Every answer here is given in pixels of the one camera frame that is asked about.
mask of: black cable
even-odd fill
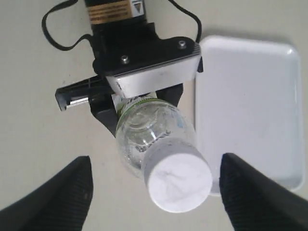
[[[202,33],[202,23],[200,21],[200,19],[193,14],[192,12],[184,9],[183,7],[181,7],[180,5],[178,5],[174,0],[168,0],[172,5],[174,5],[178,10],[182,11],[184,14],[190,16],[191,18],[193,18],[196,23],[198,24],[198,33],[197,33],[197,37],[196,37],[196,43],[200,43],[201,40],[201,33]]]
[[[61,50],[61,51],[69,51],[71,49],[73,49],[78,43],[80,43],[82,40],[88,40],[90,45],[91,45],[91,41],[92,41],[92,35],[90,34],[85,34],[83,36],[81,36],[77,42],[72,45],[72,46],[69,46],[69,47],[65,47],[65,46],[62,46],[60,45],[59,43],[57,43],[50,35],[48,29],[47,29],[47,26],[46,26],[46,21],[47,21],[47,17],[50,13],[52,12],[55,12],[55,11],[58,11],[58,10],[61,10],[61,9],[64,9],[64,8],[67,8],[67,7],[70,7],[74,4],[76,4],[78,2],[78,0],[67,0],[67,1],[64,1],[64,2],[61,2],[60,4],[54,6],[50,11],[48,11],[43,19],[42,19],[42,30],[43,30],[43,33],[44,33],[44,36],[46,37],[47,41],[52,45],[54,46],[55,48]]]

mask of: plastic bottle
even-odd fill
[[[173,213],[198,207],[208,197],[213,180],[195,148],[193,125],[176,107],[154,95],[124,100],[117,107],[116,140],[122,160],[144,180],[154,203]]]

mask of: plastic tray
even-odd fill
[[[287,44],[210,36],[196,78],[198,148],[219,193],[221,157],[235,153],[289,190],[305,175],[300,58]]]

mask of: white table surface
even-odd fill
[[[232,226],[220,198],[198,209],[166,213],[148,197],[141,181],[122,167],[116,142],[90,113],[88,105],[61,113],[55,90],[94,75],[87,42],[61,52],[45,40],[40,22],[61,0],[3,0],[0,3],[0,209],[30,193],[74,158],[89,155],[94,196],[85,231],[227,231]],[[146,0],[148,20],[161,38],[195,37],[193,20],[167,0]],[[197,14],[204,31],[218,29],[290,41],[302,58],[304,101],[308,89],[308,1],[178,0]],[[82,0],[48,19],[54,38],[73,44],[90,32]],[[193,83],[185,84],[179,108],[193,119]],[[308,106],[304,105],[308,139]],[[308,184],[297,192],[308,199]]]

